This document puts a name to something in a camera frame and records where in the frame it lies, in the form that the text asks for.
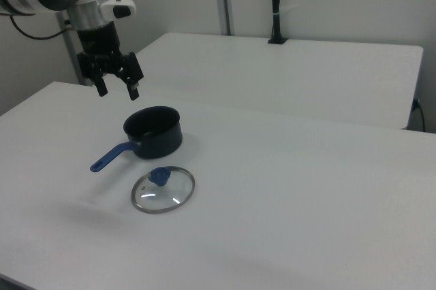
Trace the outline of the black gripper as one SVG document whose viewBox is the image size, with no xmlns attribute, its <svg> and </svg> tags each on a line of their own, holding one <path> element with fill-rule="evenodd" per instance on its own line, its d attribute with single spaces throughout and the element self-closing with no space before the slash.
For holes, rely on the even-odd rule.
<svg viewBox="0 0 436 290">
<path fill-rule="evenodd" d="M 80 70 L 95 85 L 99 96 L 108 93 L 103 75 L 113 74 L 126 83 L 132 101 L 139 98 L 138 82 L 143 79 L 143 72 L 133 52 L 120 51 L 115 24 L 109 22 L 95 29 L 79 30 L 77 34 L 82 45 L 78 54 Z"/>
</svg>

